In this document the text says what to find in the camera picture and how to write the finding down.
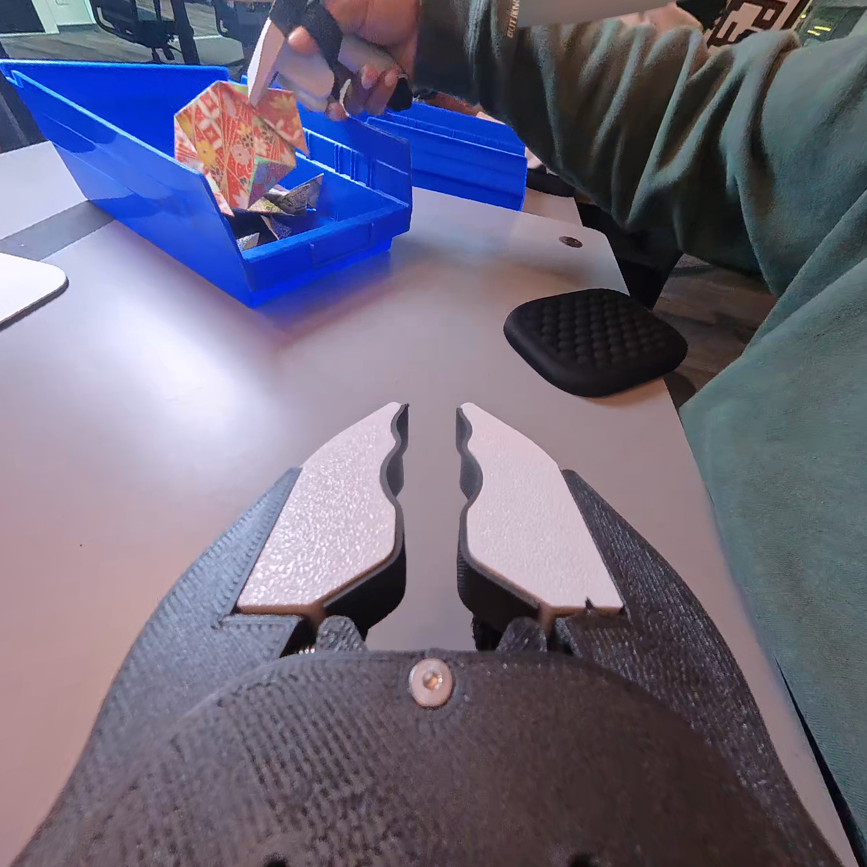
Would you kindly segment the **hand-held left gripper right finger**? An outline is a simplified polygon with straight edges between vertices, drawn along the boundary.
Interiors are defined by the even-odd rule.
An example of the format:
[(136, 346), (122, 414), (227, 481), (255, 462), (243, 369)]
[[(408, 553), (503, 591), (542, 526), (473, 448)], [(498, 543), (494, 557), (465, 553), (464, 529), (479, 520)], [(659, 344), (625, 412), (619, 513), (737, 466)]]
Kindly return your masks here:
[(456, 412), (460, 485), (458, 590), (473, 616), (506, 627), (525, 616), (618, 615), (624, 601), (557, 461), (467, 402)]

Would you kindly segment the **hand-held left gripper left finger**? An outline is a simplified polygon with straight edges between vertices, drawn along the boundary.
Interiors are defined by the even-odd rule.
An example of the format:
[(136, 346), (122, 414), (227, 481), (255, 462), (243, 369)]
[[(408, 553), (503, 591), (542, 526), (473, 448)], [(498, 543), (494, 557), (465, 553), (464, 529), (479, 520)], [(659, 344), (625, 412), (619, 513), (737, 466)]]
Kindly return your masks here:
[(244, 615), (331, 615), (371, 627), (406, 589), (408, 405), (390, 402), (301, 466), (237, 600)]

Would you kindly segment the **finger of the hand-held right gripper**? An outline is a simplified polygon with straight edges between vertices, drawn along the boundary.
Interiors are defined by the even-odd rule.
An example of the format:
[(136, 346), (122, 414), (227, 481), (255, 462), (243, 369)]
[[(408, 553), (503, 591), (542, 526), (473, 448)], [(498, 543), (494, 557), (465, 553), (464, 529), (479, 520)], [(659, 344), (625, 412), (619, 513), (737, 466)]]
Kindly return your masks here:
[(287, 35), (273, 21), (266, 21), (257, 40), (247, 69), (247, 96), (257, 107), (279, 72), (281, 56), (287, 47)]

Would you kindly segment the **green backed red floral paper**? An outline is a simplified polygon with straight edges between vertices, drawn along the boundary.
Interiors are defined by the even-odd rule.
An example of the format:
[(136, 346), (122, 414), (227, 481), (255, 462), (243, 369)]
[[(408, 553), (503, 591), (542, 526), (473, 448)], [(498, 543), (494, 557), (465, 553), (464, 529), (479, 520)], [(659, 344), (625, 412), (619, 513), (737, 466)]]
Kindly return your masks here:
[(297, 167), (309, 149), (295, 94), (268, 89), (255, 105), (247, 86), (216, 81), (173, 120), (174, 157), (201, 173), (219, 210), (276, 211), (266, 194)]

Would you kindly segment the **blue plastic bin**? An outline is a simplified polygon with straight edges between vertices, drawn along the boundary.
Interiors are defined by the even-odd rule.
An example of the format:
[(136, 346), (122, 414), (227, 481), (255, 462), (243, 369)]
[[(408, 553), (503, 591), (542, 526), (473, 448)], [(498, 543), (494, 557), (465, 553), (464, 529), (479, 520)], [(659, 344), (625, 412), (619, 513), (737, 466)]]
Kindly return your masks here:
[(409, 144), (301, 108), (310, 156), (292, 184), (323, 175), (316, 211), (290, 237), (241, 251), (205, 179), (173, 157), (174, 114), (227, 80), (225, 68), (5, 59), (2, 73), (90, 201), (248, 307), (387, 252), (409, 230)]
[(414, 187), (522, 211), (526, 148), (510, 127), (427, 103), (362, 120), (408, 143)]

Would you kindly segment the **person's right forearm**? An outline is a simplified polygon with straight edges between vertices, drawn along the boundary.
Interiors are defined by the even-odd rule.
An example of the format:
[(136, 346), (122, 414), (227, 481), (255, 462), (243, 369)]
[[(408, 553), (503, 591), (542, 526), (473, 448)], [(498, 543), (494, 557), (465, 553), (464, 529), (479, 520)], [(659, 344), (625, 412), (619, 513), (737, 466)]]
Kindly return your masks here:
[(710, 51), (690, 28), (518, 28), (421, 2), (415, 77), (480, 103), (632, 232), (810, 297), (865, 287), (865, 35)]

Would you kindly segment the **person's right hand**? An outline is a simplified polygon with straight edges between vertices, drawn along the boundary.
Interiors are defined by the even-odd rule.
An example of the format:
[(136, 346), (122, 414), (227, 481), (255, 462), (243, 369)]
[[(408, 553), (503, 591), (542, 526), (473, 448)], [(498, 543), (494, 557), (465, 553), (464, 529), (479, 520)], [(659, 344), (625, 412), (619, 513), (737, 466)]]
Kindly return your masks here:
[(358, 73), (336, 72), (340, 88), (331, 96), (325, 114), (332, 121), (350, 115), (403, 110), (412, 96), (415, 51), (420, 24), (417, 1), (321, 2), (344, 36), (379, 46), (393, 59), (385, 71), (365, 64)]

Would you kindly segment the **black textured pad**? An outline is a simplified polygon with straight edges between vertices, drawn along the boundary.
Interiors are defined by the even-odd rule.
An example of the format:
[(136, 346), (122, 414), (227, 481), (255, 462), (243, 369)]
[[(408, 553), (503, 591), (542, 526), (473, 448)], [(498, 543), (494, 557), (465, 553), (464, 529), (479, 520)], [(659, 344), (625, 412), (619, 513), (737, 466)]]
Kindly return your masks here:
[(550, 385), (582, 398), (621, 394), (675, 371), (688, 342), (627, 294), (582, 289), (538, 298), (504, 321), (512, 349)]

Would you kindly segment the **dark green cloth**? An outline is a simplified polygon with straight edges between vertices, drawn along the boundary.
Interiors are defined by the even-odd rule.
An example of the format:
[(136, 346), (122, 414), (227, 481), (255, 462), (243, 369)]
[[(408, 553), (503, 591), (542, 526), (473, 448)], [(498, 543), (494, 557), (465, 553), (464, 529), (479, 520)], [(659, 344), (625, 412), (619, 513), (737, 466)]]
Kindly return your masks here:
[(732, 574), (865, 863), (865, 226), (684, 407)]

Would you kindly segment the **white stand plate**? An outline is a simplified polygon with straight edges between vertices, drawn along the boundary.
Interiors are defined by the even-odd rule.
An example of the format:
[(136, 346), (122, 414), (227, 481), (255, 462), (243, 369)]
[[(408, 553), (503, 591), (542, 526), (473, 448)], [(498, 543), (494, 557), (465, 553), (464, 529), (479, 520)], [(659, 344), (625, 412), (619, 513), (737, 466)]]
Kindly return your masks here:
[(1, 253), (1, 329), (58, 298), (68, 285), (57, 266)]

